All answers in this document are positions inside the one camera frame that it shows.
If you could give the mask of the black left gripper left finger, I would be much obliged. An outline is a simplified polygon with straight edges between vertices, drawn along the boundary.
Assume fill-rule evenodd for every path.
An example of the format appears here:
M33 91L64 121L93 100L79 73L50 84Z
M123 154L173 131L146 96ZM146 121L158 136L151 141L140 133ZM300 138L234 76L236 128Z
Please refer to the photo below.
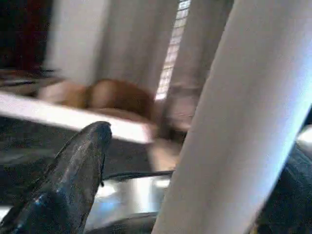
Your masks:
M108 122L86 126L44 174L29 183L0 224L2 234L80 234L102 181L112 132Z

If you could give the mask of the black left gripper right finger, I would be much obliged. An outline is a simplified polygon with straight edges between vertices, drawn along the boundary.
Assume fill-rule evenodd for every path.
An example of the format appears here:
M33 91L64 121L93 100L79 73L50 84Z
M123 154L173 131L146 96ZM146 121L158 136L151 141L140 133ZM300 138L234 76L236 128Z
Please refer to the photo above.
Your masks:
M251 234L312 232L312 159L295 144Z

